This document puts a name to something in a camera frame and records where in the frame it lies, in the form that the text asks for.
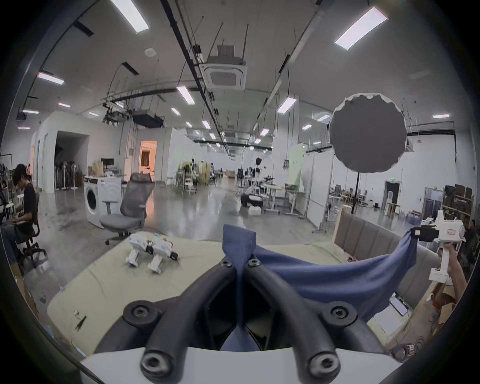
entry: gray mesh chair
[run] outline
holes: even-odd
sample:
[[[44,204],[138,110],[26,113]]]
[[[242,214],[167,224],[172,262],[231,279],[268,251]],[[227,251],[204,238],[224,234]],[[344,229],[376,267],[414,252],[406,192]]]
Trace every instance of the gray mesh chair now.
[[[107,205],[107,215],[99,218],[100,224],[119,235],[105,241],[106,245],[110,240],[123,240],[130,236],[132,230],[142,228],[146,218],[146,203],[152,194],[155,183],[148,173],[133,173],[127,183],[127,190],[120,206],[121,214],[112,214],[111,204],[118,204],[114,201],[103,201]]]

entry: person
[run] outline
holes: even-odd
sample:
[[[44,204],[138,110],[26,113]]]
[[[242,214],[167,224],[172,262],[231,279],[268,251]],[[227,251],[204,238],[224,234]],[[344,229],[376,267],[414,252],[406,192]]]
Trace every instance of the person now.
[[[17,244],[27,241],[30,237],[36,205],[35,189],[28,179],[24,164],[17,165],[12,174],[12,181],[15,186],[24,190],[24,200],[23,205],[19,205],[16,209],[17,212],[20,212],[19,216],[15,216],[1,225],[3,245],[10,265],[17,262],[19,254]]]

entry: hand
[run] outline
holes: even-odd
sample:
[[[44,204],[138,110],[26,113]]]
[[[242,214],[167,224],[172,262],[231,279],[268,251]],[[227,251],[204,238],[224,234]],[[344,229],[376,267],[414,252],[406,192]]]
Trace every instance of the hand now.
[[[452,243],[446,243],[443,245],[443,248],[448,251],[449,253],[449,260],[448,260],[448,274],[450,275],[452,273],[453,268],[458,268],[460,267],[460,263],[458,262],[457,259],[457,253],[455,250],[455,247],[453,246]]]

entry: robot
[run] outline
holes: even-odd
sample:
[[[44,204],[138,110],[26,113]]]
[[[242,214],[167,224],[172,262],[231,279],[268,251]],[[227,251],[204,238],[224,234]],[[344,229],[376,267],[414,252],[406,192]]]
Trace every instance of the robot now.
[[[152,261],[148,264],[148,269],[158,274],[161,273],[162,259],[178,260],[178,254],[172,251],[173,244],[167,239],[152,241],[138,233],[133,233],[130,235],[129,243],[133,249],[127,257],[127,262],[134,267],[138,267],[138,256],[141,252],[153,255]]]

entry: air conditioning unit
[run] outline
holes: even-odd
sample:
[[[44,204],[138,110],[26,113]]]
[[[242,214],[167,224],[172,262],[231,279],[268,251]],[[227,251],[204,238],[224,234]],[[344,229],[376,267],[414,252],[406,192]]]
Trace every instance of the air conditioning unit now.
[[[209,56],[200,64],[207,89],[245,89],[247,66],[234,56],[233,46],[217,46],[218,56]]]

